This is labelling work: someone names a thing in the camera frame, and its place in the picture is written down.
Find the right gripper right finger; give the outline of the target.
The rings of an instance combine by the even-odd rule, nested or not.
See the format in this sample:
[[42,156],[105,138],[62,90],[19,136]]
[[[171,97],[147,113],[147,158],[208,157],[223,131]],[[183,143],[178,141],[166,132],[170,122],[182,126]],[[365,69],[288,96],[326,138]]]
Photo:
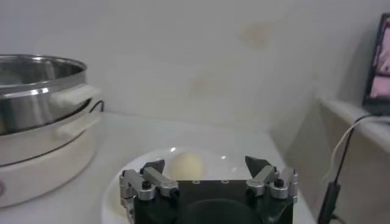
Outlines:
[[275,200],[289,199],[297,203],[298,173],[295,168],[279,171],[267,160],[251,156],[245,156],[245,163],[252,176],[246,181],[246,186],[255,197],[268,193]]

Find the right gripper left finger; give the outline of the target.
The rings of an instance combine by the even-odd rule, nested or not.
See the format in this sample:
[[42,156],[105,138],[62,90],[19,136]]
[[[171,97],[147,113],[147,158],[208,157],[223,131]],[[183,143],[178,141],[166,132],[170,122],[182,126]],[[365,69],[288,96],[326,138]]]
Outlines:
[[165,167],[163,159],[146,163],[138,172],[134,169],[123,170],[119,175],[120,204],[128,213],[137,198],[143,202],[155,200],[158,196],[177,200],[179,183],[162,174]]

